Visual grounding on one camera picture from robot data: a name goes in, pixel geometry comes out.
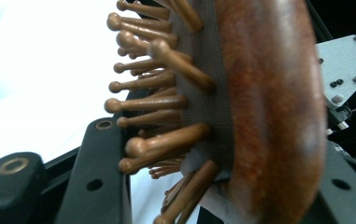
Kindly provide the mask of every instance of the black plastic part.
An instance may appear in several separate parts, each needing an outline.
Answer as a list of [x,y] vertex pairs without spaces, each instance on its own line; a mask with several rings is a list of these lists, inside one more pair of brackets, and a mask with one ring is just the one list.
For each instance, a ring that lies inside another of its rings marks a hole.
[[197,224],[223,224],[224,222],[207,211],[204,207],[200,208]]
[[32,152],[0,159],[0,223],[27,223],[45,183],[45,168]]
[[45,164],[47,184],[28,223],[52,223],[61,206],[78,148]]
[[328,128],[333,128],[337,124],[349,119],[352,115],[350,108],[343,105],[338,109],[327,110]]
[[356,173],[331,145],[317,199],[301,223],[356,223]]
[[116,121],[88,126],[55,223],[132,223],[129,177],[118,169],[123,144]]

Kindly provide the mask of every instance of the white surface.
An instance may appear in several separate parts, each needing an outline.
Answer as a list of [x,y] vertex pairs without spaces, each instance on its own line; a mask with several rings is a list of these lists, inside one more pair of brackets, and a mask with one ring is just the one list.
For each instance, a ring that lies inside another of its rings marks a hole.
[[[0,158],[33,151],[49,161],[78,147],[91,121],[110,116],[103,104],[116,95],[108,83],[132,79],[112,69],[129,60],[117,55],[116,34],[106,26],[115,2],[0,1],[0,84],[8,90],[0,98]],[[179,179],[154,181],[147,170],[133,176],[134,223],[151,223]],[[196,223],[198,209],[192,217]]]
[[[355,35],[317,44],[323,63],[320,65],[326,105],[336,109],[343,105],[356,92],[356,40]],[[344,84],[335,88],[330,83],[338,79]]]

